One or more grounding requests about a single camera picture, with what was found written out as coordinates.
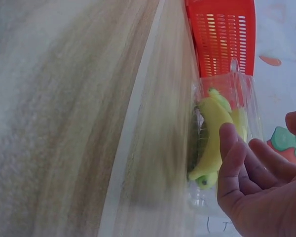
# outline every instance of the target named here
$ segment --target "hand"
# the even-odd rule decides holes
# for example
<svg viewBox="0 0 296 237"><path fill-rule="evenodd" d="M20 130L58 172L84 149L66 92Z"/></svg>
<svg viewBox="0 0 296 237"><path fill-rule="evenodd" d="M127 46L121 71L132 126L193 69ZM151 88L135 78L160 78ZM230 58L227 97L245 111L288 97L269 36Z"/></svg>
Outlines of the hand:
<svg viewBox="0 0 296 237"><path fill-rule="evenodd" d="M296 112L286 115L286 125L296 135ZM220 138L218 203L238 232L296 237L296 165L258 139L248 146L233 124L221 127Z"/></svg>

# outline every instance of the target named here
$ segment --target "red plastic basket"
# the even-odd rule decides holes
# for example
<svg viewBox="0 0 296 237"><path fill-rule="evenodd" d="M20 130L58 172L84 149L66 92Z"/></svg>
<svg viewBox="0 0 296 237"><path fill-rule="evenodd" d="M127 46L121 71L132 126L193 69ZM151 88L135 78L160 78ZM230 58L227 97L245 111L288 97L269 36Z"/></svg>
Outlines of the red plastic basket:
<svg viewBox="0 0 296 237"><path fill-rule="evenodd" d="M254 0L186 0L202 77L230 72L232 58L253 75L256 45Z"/></svg>

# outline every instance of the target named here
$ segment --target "wood grain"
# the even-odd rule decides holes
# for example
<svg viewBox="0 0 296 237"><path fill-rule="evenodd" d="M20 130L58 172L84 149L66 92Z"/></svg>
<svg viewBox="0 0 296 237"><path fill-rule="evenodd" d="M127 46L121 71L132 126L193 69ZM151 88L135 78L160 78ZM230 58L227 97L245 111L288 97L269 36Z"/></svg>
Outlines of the wood grain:
<svg viewBox="0 0 296 237"><path fill-rule="evenodd" d="M148 67L114 236L187 236L193 49L180 0L166 1Z"/></svg>
<svg viewBox="0 0 296 237"><path fill-rule="evenodd" d="M97 236L158 4L0 3L0 236ZM196 67L181 0L166 0L152 50L114 236L184 232Z"/></svg>

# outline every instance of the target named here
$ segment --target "wooden board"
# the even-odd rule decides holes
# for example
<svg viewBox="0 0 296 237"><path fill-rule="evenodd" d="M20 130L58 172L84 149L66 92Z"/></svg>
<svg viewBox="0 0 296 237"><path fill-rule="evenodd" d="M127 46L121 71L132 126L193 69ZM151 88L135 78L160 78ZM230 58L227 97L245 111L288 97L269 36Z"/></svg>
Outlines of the wooden board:
<svg viewBox="0 0 296 237"><path fill-rule="evenodd" d="M111 222L105 237L185 236L197 71L184 10L181 0L0 3L0 236L101 236ZM123 137L129 153L112 172Z"/></svg>

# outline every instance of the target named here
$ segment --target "plastic container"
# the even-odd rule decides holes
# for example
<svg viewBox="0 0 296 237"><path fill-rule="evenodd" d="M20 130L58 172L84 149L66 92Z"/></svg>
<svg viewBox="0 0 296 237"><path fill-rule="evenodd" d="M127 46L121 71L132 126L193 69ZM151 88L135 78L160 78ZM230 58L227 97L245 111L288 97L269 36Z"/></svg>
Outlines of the plastic container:
<svg viewBox="0 0 296 237"><path fill-rule="evenodd" d="M256 45L254 0L186 0L202 77L229 73L232 58L252 76Z"/></svg>
<svg viewBox="0 0 296 237"><path fill-rule="evenodd" d="M223 97L225 97L230 105L232 112L230 113L232 117L232 113L235 110L243 110L246 114L246 122L242 124L242 127L245 127L246 132L244 133L245 137L243 139L245 141L249 141L252 138L262 139L262 128L261 121L258 112L258 106L256 101L256 95L254 91L254 79L252 76L248 76L239 71L237 60L231 60L230 72L228 74L201 78L199 91L195 91L199 96L196 98L200 98L200 102L202 99L209 96L207 88L211 86L217 89ZM194 107L194 122L196 126L194 129L197 129L198 134L198 147L196 148L198 152L197 158L194 157L194 163L191 165L189 170L193 170L193 166L198 163L198 160L202 157L202 152L204 151L205 146L207 145L206 141L204 142L204 131L203 123L204 121L202 117L202 112L199 111L198 107ZM216 186L213 186L210 190L201 190L195 181L190 181L189 183L189 206L194 209L197 213L206 216L215 216L220 218L227 218L226 215L219 208L216 198Z"/></svg>

